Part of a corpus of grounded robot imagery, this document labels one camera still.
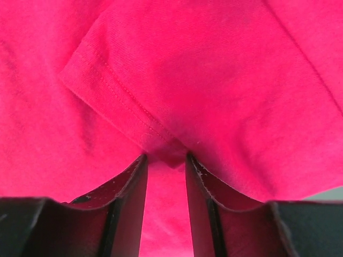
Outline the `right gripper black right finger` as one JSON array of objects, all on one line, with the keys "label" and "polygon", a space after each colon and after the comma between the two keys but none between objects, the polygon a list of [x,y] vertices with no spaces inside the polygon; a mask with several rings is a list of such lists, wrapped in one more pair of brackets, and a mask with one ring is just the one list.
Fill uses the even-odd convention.
[{"label": "right gripper black right finger", "polygon": [[339,201],[254,200],[186,156],[195,256],[342,256]]}]

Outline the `red t shirt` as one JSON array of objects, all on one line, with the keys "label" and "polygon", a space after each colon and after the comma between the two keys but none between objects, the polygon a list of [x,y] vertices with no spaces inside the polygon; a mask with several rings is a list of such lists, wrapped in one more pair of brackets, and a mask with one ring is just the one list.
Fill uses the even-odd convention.
[{"label": "red t shirt", "polygon": [[342,1],[1,1],[1,196],[150,162],[141,256],[192,256],[184,159],[259,201],[342,185]]}]

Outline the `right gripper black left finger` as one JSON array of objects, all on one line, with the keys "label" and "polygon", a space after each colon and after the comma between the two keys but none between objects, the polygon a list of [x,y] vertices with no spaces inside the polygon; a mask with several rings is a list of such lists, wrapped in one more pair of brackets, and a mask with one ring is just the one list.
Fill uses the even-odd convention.
[{"label": "right gripper black left finger", "polygon": [[74,199],[1,198],[1,256],[138,256],[147,157]]}]

